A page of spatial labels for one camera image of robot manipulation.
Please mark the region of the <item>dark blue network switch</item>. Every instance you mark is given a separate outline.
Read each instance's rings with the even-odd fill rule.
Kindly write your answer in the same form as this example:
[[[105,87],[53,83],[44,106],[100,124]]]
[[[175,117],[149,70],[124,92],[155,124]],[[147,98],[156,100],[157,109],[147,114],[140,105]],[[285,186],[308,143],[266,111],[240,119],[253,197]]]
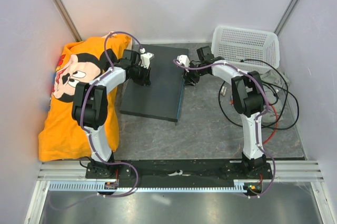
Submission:
[[[180,55],[188,55],[189,50],[149,44],[143,47],[154,54],[151,60],[151,85],[139,86],[128,81],[120,113],[176,123],[184,89],[184,70],[177,67],[173,60]]]

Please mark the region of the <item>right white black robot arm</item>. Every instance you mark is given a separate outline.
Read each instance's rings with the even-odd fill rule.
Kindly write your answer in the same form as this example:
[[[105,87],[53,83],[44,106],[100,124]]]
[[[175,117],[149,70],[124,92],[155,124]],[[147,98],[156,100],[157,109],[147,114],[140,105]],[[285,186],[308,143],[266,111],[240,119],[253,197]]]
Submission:
[[[242,120],[244,135],[241,172],[246,178],[254,178],[260,173],[260,165],[266,158],[261,121],[269,108],[260,74],[240,70],[224,58],[215,57],[209,46],[198,49],[197,54],[198,62],[180,55],[174,63],[184,69],[184,79],[188,84],[194,85],[201,76],[210,74],[231,86],[233,106]]]

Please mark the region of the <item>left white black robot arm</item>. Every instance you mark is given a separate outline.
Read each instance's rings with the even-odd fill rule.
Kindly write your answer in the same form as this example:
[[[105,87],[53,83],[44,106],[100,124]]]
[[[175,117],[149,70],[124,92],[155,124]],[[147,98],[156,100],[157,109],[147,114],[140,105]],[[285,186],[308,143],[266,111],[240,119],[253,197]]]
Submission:
[[[140,52],[125,50],[123,57],[113,63],[101,76],[89,83],[79,82],[75,87],[72,118],[85,132],[91,157],[100,162],[97,172],[103,178],[115,174],[113,151],[109,147],[104,124],[108,115],[107,95],[118,85],[132,80],[140,86],[151,85],[151,60],[154,54],[141,49]]]

